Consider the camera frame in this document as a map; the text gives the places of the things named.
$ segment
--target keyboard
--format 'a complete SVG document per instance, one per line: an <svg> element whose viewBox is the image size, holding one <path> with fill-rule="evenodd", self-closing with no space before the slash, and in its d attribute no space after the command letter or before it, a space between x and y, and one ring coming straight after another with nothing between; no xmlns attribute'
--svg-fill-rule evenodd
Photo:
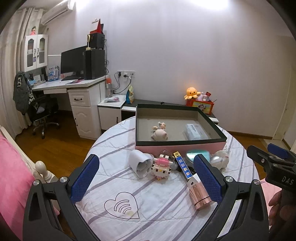
<svg viewBox="0 0 296 241"><path fill-rule="evenodd" d="M75 75L70 75L70 76L66 76L61 81L64 81L64 80L83 80L83 78Z"/></svg>

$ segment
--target open box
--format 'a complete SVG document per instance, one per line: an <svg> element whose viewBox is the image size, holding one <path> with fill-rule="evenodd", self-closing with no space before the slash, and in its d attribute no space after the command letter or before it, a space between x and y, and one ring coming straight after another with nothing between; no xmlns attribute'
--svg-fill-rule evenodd
<svg viewBox="0 0 296 241"><path fill-rule="evenodd" d="M158 122L166 124L166 141L151 138L152 127ZM192 137L188 127L196 127L197 137ZM135 149L158 156L162 150L185 156L189 150L207 150L211 154L222 150L226 136L199 108L176 105L138 104L136 109Z"/></svg>

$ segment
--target desk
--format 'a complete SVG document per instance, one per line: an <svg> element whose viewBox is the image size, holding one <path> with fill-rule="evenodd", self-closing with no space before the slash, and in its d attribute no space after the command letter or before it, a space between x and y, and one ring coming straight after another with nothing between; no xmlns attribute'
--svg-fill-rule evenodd
<svg viewBox="0 0 296 241"><path fill-rule="evenodd" d="M67 84L73 80L56 80L32 88L44 94L68 93L71 108L80 137L96 140L101 135L98 104L106 98L105 76Z"/></svg>
<svg viewBox="0 0 296 241"><path fill-rule="evenodd" d="M108 130L112 126L117 123L130 118L135 115L137 104L166 104L166 105L181 105L181 104L172 104L172 103L164 103L158 101L150 101L150 100L138 100L134 99L132 104L127 104L125 102L125 95L113 95L118 96L120 102L115 103L103 103L98 104L100 122L102 130ZM207 115L212 122L218 125L218 119L213 115Z"/></svg>

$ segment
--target round table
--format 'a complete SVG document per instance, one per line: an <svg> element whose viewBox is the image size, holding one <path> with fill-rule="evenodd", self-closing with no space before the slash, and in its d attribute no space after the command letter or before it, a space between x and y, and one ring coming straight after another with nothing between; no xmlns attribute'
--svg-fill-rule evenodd
<svg viewBox="0 0 296 241"><path fill-rule="evenodd" d="M244 147L220 129L227 136L224 150L229 154L229 164L222 174L240 182L259 179ZM185 178L178 171L160 181L150 173L139 179L128 165L134 144L135 117L118 123L99 137L88 155L97 155L100 167L85 196L76 203L78 210L102 241L191 240L217 204L195 210ZM230 229L239 204L240 201L235 203L220 235Z"/></svg>

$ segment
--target blue gripper pad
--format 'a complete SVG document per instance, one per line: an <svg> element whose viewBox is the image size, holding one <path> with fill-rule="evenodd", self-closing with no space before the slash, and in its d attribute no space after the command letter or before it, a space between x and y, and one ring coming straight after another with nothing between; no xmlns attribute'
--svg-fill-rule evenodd
<svg viewBox="0 0 296 241"><path fill-rule="evenodd" d="M87 191L91 181L99 169L99 158L91 154L79 168L76 168L69 176L68 186L71 190L70 199L72 203L76 203L82 200L85 192Z"/></svg>
<svg viewBox="0 0 296 241"><path fill-rule="evenodd" d="M193 166L211 200L220 204L226 190L224 176L202 154L194 157Z"/></svg>
<svg viewBox="0 0 296 241"><path fill-rule="evenodd" d="M287 152L287 150L283 149L283 148L280 148L272 143L270 143L268 146L267 146L267 150L278 156L279 158L282 158L282 159L287 159L289 157L289 153Z"/></svg>

